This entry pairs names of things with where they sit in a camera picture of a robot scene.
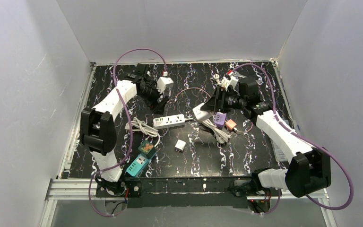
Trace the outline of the purple power strip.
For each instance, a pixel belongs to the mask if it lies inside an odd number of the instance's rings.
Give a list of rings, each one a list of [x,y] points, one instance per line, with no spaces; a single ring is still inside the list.
[[[227,114],[225,114],[225,113],[217,112],[214,116],[214,125],[217,128],[220,128],[220,129],[223,128],[225,125],[226,116],[227,116]]]

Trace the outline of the white power strip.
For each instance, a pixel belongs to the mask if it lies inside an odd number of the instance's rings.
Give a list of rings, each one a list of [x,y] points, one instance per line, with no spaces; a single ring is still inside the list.
[[[178,127],[184,125],[185,122],[186,120],[183,114],[162,116],[153,119],[153,128],[159,130],[171,127]]]

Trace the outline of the white multi-socket adapter plug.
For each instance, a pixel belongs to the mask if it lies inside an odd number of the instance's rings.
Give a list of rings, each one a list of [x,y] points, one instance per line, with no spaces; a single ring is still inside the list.
[[[193,113],[194,113],[194,118],[198,121],[198,122],[203,122],[207,119],[209,119],[210,117],[212,117],[212,114],[208,111],[203,111],[201,110],[201,107],[204,105],[205,103],[201,103],[198,106],[194,107]]]

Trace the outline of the green dragon socket cube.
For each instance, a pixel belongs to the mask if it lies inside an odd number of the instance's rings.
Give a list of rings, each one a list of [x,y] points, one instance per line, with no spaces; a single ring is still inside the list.
[[[156,155],[155,146],[152,143],[148,142],[147,140],[144,140],[140,144],[138,150],[140,151],[140,154],[147,159],[152,159]]]

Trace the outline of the small white cube charger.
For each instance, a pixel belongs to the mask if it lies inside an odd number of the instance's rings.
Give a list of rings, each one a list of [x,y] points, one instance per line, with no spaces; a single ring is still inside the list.
[[[176,144],[175,144],[175,151],[176,152],[183,152],[185,150],[186,147],[186,142],[183,140],[177,140]]]

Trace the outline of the teal power strip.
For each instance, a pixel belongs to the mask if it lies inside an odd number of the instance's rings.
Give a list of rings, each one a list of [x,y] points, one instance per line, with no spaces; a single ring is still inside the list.
[[[126,173],[134,178],[139,177],[150,161],[151,159],[139,154],[126,169]]]

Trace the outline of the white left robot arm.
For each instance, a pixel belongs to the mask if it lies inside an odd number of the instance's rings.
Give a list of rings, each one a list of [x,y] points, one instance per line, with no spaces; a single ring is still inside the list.
[[[132,73],[116,80],[114,89],[93,108],[84,108],[80,119],[80,142],[88,147],[99,167],[101,177],[111,183],[122,174],[122,162],[115,155],[117,132],[114,121],[135,96],[144,99],[154,114],[163,114],[169,96],[163,93],[173,86],[165,69],[158,79],[151,75],[147,64],[137,64]]]

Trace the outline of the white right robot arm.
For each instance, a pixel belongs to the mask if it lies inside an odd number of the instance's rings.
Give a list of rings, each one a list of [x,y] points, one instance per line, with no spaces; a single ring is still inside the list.
[[[251,175],[251,181],[233,186],[232,191],[258,192],[266,188],[289,190],[300,198],[331,185],[330,158],[324,151],[294,135],[295,131],[280,119],[277,111],[260,95],[256,80],[242,78],[238,91],[232,85],[217,86],[202,111],[228,113],[243,111],[253,125],[261,129],[281,149],[289,163],[288,169],[264,168]]]

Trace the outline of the silver wrench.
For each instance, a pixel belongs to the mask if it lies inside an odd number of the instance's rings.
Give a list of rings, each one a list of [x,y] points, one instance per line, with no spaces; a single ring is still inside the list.
[[[248,78],[248,76],[245,76],[245,75],[243,75],[243,74],[241,74],[241,73],[239,73],[239,72],[237,72],[237,71],[234,71],[234,72],[233,72],[233,75],[234,75],[236,78],[238,78],[238,79]],[[258,85],[262,85],[262,84],[263,84],[262,79],[255,79],[254,81],[255,81]]]

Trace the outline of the clear plastic parts box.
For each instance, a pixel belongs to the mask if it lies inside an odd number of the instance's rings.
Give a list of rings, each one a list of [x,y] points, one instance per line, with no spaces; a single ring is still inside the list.
[[[271,141],[271,145],[274,151],[274,155],[275,155],[275,159],[277,162],[288,162],[290,163],[289,159],[287,158],[287,156],[284,154],[284,152],[281,150],[281,148],[273,141]]]

